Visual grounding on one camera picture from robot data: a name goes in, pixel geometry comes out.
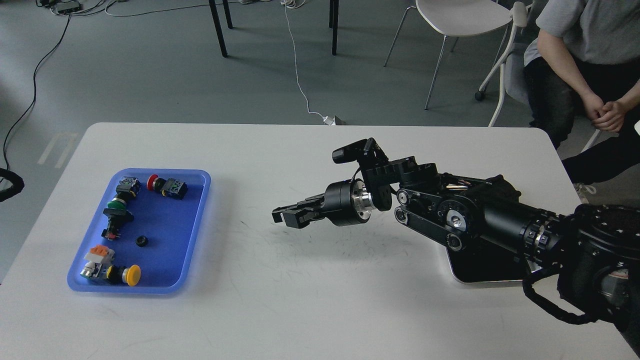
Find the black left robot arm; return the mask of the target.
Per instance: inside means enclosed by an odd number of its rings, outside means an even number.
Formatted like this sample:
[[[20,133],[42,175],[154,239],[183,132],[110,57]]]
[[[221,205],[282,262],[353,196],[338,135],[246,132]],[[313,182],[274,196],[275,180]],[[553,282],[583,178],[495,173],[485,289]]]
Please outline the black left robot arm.
[[[7,189],[3,189],[0,192],[0,202],[5,202],[6,200],[13,198],[14,196],[20,194],[25,188],[25,181],[23,180],[23,178],[13,171],[1,168],[0,175],[10,184]]]

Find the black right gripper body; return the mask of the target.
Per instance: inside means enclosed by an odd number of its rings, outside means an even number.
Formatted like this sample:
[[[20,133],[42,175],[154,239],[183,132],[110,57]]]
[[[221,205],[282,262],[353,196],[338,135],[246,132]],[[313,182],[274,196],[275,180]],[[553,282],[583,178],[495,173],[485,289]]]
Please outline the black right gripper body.
[[[334,182],[324,192],[322,214],[336,226],[365,224],[374,209],[363,180]]]

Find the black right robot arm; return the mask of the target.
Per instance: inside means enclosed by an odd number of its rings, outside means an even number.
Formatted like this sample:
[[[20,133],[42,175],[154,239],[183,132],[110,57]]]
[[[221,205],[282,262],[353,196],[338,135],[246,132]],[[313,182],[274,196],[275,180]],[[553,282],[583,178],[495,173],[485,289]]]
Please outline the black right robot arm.
[[[482,179],[439,173],[413,156],[389,160],[372,137],[333,151],[336,164],[357,162],[361,178],[272,210],[275,223],[302,229],[329,219],[364,224],[372,210],[393,208],[398,223],[480,265],[511,255],[525,296],[572,325],[609,322],[639,352],[639,210],[579,205],[570,215],[519,202],[502,175]]]

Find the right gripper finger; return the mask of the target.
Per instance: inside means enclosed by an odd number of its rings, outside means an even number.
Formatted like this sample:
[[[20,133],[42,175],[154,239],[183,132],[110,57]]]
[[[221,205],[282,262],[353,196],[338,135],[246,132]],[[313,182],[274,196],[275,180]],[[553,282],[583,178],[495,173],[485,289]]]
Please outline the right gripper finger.
[[[278,207],[271,212],[274,223],[285,223],[287,227],[302,229],[310,223],[326,218],[318,206],[289,205]]]
[[[304,208],[311,209],[312,211],[319,211],[322,209],[326,200],[325,194],[316,194],[314,196],[310,196],[305,198],[304,200],[297,202],[294,205],[294,209],[300,210]]]

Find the person's clasped hands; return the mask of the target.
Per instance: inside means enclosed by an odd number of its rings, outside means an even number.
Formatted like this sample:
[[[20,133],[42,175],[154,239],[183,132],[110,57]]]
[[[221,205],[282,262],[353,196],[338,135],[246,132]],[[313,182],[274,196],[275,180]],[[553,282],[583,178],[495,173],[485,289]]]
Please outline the person's clasped hands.
[[[580,98],[586,117],[597,130],[619,132],[622,129],[629,111],[629,107],[624,101],[615,100],[605,103],[594,93],[580,95]]]

